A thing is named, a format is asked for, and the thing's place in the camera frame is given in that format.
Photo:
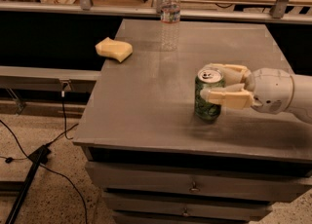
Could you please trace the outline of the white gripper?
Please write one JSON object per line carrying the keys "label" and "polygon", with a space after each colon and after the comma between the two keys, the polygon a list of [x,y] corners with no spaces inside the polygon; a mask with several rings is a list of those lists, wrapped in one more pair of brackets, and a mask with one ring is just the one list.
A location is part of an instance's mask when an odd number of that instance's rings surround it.
{"label": "white gripper", "polygon": [[230,86],[203,88],[200,96],[206,102],[232,109],[251,107],[260,113],[278,114],[286,110],[293,97],[292,76],[283,70],[261,68],[251,74],[244,65],[209,63],[207,67],[219,70],[225,84]]}

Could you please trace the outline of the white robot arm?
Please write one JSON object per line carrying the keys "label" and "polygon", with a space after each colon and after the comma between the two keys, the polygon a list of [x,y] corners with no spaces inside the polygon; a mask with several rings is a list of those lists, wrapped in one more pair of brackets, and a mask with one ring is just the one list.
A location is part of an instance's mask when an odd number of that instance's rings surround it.
{"label": "white robot arm", "polygon": [[302,122],[312,123],[311,76],[274,68],[251,71],[243,65],[210,63],[197,78],[204,86],[199,96],[207,103],[267,114],[288,112]]}

